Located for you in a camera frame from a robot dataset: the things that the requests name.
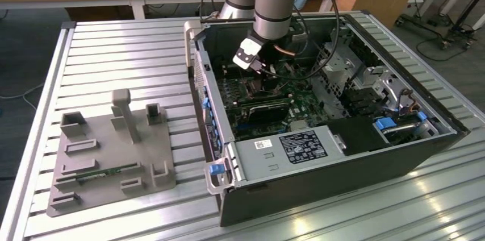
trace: barcode sticker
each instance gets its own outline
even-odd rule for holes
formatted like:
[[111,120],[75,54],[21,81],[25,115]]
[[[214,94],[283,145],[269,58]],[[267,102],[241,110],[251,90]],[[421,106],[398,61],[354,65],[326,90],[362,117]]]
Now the barcode sticker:
[[259,140],[258,142],[254,142],[255,149],[262,149],[271,147],[271,140]]

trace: metal table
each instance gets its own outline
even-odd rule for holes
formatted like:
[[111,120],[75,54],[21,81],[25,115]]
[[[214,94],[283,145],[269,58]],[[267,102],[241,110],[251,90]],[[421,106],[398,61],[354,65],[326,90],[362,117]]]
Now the metal table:
[[[471,134],[405,177],[219,228],[183,65],[189,19],[77,23],[59,32],[0,231],[0,240],[471,240],[485,237],[485,115],[387,29],[350,12]],[[61,113],[107,114],[109,91],[131,109],[167,109],[177,172],[171,190],[55,218],[45,214]]]

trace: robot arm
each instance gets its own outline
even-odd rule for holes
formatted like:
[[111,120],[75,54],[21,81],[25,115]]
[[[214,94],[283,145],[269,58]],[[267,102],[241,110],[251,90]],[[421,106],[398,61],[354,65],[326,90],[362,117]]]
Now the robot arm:
[[266,41],[278,40],[289,30],[293,7],[302,7],[306,0],[225,0],[222,18],[254,15],[253,34],[241,42],[233,62],[243,69],[258,70],[262,65],[255,55]]

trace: blue tab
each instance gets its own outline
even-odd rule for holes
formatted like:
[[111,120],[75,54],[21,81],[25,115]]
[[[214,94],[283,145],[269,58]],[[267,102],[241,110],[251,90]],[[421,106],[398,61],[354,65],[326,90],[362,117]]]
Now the blue tab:
[[214,176],[217,174],[222,174],[225,172],[223,164],[210,164],[209,166],[209,174]]
[[425,113],[422,111],[419,111],[417,113],[417,117],[419,118],[421,121],[423,121],[425,119],[427,119],[427,116],[425,115]]
[[203,102],[202,102],[202,108],[206,109],[209,106],[209,97],[205,97]]
[[397,126],[393,119],[389,117],[381,118],[375,121],[375,126],[379,130]]

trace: motherboard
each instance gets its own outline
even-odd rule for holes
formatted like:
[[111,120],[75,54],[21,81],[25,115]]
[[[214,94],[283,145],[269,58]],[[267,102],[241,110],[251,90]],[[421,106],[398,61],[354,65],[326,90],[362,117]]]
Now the motherboard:
[[[281,75],[307,72],[289,63],[275,65],[274,70]],[[225,75],[217,86],[235,141],[302,130],[329,120],[307,81],[241,74],[238,78]]]

